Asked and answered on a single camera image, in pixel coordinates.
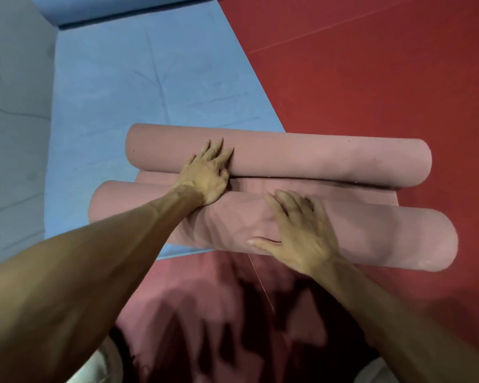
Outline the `white shoe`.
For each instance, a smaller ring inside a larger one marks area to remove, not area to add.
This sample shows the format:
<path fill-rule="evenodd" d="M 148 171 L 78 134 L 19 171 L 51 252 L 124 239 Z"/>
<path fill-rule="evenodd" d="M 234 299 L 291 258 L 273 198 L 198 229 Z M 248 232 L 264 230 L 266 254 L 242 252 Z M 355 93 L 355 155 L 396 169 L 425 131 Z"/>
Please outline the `white shoe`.
<path fill-rule="evenodd" d="M 385 360 L 378 357 L 365 366 L 353 383 L 400 383 Z"/>
<path fill-rule="evenodd" d="M 123 383 L 123 377 L 119 348 L 107 336 L 90 359 L 66 383 Z"/>

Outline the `red floor mat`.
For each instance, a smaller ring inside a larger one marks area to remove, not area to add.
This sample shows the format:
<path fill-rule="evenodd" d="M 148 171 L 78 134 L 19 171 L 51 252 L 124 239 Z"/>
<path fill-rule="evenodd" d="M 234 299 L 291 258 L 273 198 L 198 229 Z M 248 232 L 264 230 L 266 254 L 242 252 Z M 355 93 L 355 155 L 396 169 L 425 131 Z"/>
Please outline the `red floor mat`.
<path fill-rule="evenodd" d="M 446 214 L 457 257 L 362 270 L 479 348 L 479 0 L 218 1 L 286 131 L 426 141 L 398 200 Z"/>

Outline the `pink black patterned garment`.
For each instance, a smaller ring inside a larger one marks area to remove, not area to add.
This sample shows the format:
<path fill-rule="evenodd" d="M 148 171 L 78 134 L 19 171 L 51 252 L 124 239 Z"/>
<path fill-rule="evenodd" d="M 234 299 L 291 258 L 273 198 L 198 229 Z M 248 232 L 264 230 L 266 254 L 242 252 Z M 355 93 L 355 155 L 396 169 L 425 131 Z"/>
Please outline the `pink black patterned garment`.
<path fill-rule="evenodd" d="M 111 332 L 124 383 L 353 383 L 379 357 L 310 277 L 255 255 L 207 252 L 155 262 Z"/>

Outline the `person's right hand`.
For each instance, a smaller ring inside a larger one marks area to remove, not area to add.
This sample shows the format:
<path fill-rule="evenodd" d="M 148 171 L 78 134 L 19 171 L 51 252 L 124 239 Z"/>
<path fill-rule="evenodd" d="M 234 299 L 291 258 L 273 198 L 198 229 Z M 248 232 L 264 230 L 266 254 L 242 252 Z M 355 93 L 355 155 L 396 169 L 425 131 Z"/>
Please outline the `person's right hand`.
<path fill-rule="evenodd" d="M 338 240 L 328 217 L 328 227 L 322 227 L 313 218 L 308 198 L 294 191 L 304 214 L 303 221 L 290 221 L 277 201 L 275 194 L 267 193 L 265 199 L 280 232 L 282 248 L 265 251 L 293 270 L 307 276 L 316 275 L 334 263 L 344 262 Z"/>

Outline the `grey floor mat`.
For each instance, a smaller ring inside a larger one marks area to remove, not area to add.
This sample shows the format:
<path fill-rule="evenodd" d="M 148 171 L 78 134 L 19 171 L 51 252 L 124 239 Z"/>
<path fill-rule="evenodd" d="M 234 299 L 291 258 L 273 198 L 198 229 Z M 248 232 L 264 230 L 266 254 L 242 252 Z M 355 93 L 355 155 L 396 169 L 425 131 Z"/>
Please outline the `grey floor mat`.
<path fill-rule="evenodd" d="M 32 0 L 0 0 L 0 262 L 44 237 L 56 38 Z"/>

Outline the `blue floor mat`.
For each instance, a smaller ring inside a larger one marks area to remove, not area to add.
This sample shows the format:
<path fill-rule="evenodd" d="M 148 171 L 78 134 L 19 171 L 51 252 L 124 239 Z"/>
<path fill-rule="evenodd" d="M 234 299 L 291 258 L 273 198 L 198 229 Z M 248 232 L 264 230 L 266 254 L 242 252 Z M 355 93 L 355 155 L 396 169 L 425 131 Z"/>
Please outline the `blue floor mat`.
<path fill-rule="evenodd" d="M 218 0 L 32 0 L 58 28 L 44 238 L 88 223 L 107 180 L 133 181 L 134 123 L 284 132 Z"/>

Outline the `thin pale thread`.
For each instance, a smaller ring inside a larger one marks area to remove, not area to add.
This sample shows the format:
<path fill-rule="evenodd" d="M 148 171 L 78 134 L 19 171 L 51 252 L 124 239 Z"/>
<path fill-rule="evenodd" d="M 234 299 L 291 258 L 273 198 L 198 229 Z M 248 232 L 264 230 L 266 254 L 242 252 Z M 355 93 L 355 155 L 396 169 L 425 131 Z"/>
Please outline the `thin pale thread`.
<path fill-rule="evenodd" d="M 265 300 L 267 301 L 268 303 L 268 306 L 270 308 L 270 311 L 271 311 L 271 314 L 272 315 L 275 315 L 275 307 L 273 305 L 273 302 L 271 301 L 270 299 L 270 296 L 268 295 L 268 292 L 266 290 L 266 286 L 265 284 L 263 283 L 263 280 L 262 280 L 262 277 L 261 277 L 261 273 L 259 272 L 259 268 L 258 266 L 256 265 L 256 262 L 254 260 L 254 255 L 253 254 L 247 254 L 248 258 L 249 258 L 249 261 L 253 267 L 253 270 L 256 274 L 256 278 L 257 278 L 257 281 L 258 283 L 260 284 L 260 287 L 262 289 L 262 292 L 263 292 L 263 295 L 265 297 Z"/>

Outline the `pink foam mat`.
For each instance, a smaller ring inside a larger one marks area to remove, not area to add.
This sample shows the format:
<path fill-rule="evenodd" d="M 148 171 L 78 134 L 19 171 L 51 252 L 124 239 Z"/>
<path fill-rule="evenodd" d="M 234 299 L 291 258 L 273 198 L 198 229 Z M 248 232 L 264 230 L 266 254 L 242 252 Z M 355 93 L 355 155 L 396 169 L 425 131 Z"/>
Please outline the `pink foam mat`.
<path fill-rule="evenodd" d="M 264 195 L 295 191 L 319 199 L 340 243 L 356 264 L 437 272 L 458 252 L 458 234 L 446 215 L 398 205 L 395 190 L 422 183 L 432 154 L 420 139 L 274 133 L 136 123 L 125 143 L 134 182 L 110 180 L 93 194 L 90 223 L 164 195 L 203 142 L 223 138 L 234 148 L 230 190 L 191 214 L 169 244 L 198 250 L 263 254 L 247 241 L 280 240 Z"/>

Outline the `person's left hand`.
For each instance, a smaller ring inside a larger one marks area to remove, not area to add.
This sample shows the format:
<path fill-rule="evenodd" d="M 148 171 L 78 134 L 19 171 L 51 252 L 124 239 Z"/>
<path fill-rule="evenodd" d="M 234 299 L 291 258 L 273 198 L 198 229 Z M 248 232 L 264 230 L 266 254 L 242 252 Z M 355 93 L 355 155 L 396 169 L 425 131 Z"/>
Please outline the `person's left hand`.
<path fill-rule="evenodd" d="M 181 170 L 172 190 L 189 199 L 195 208 L 211 205 L 225 192 L 229 183 L 228 163 L 233 154 L 232 147 L 223 151 L 214 160 L 208 160 L 208 148 L 214 143 L 206 141 L 196 154 L 198 160 L 187 163 Z"/>

